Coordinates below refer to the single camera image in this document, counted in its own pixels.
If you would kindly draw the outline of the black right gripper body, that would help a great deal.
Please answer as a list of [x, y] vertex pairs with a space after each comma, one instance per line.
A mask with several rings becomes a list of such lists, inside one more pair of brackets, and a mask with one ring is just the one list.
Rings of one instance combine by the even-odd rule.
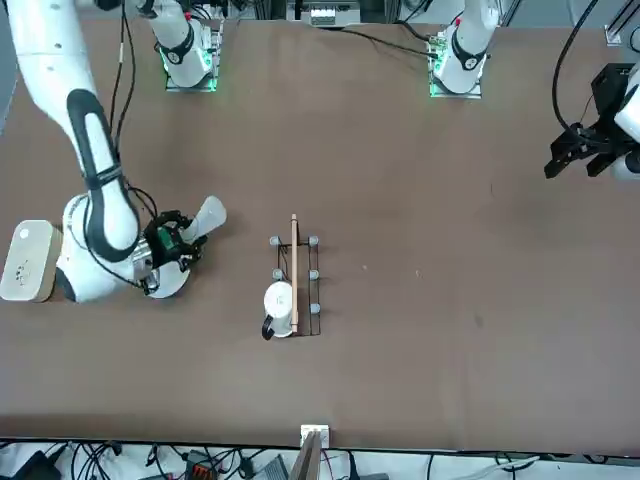
[[176, 221], [152, 220], [148, 225], [148, 246], [152, 265], [159, 268], [172, 261], [180, 261], [192, 254], [192, 248], [181, 236], [181, 225]]

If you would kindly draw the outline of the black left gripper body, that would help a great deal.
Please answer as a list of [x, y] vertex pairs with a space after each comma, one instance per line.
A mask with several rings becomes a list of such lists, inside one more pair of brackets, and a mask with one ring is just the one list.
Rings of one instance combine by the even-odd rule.
[[592, 80], [597, 119], [588, 127], [578, 128], [582, 144], [605, 149], [632, 142], [631, 137], [616, 124], [614, 117], [623, 104], [633, 67], [632, 63], [608, 63]]

